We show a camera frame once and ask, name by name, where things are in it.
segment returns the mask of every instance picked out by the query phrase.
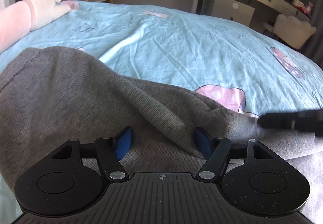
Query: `metal screw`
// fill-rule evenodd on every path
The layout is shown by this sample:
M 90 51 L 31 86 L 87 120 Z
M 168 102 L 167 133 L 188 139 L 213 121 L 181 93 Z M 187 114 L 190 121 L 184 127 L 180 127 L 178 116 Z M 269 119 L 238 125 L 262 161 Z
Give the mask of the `metal screw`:
M 199 173 L 199 176 L 204 179 L 211 179 L 214 178 L 214 173 L 211 171 L 202 171 Z
M 123 179 L 126 176 L 124 172 L 121 171 L 114 171 L 110 174 L 112 179 Z

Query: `white cabinet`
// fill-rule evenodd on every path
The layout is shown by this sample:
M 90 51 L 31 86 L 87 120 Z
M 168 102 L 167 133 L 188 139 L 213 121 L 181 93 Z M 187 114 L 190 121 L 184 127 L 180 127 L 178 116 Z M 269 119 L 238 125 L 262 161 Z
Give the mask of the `white cabinet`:
M 254 8 L 236 0 L 211 0 L 207 15 L 249 26 Z

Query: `bed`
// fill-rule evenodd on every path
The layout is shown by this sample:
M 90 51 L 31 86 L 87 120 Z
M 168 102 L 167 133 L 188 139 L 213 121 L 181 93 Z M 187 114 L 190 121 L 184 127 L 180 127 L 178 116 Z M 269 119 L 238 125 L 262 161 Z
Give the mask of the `bed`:
M 252 116 L 323 108 L 323 72 L 315 63 L 233 21 L 150 5 L 80 2 L 77 12 L 2 52 L 0 72 L 25 48 L 49 46 L 83 48 L 119 74 L 197 91 Z M 1 224 L 21 213 L 1 176 L 0 212 Z

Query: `pink pattern on bedsheet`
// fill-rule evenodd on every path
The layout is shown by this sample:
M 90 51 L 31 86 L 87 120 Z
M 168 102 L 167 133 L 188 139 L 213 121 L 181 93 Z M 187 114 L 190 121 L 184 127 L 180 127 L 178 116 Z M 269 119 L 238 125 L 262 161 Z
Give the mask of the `pink pattern on bedsheet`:
M 207 96 L 225 108 L 235 112 L 246 114 L 252 117 L 259 117 L 256 114 L 245 112 L 245 95 L 244 91 L 239 88 L 225 88 L 219 85 L 204 85 L 196 90 L 197 93 Z

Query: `circular pad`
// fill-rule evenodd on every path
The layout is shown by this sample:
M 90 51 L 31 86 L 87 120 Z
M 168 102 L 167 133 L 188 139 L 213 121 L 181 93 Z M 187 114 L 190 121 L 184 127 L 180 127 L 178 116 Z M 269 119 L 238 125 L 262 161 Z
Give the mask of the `circular pad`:
M 249 184 L 256 191 L 265 194 L 276 194 L 283 191 L 286 186 L 286 180 L 275 173 L 262 172 L 253 175 L 249 179 Z
M 67 173 L 55 172 L 41 177 L 38 188 L 48 194 L 59 194 L 70 190 L 75 185 L 75 178 Z

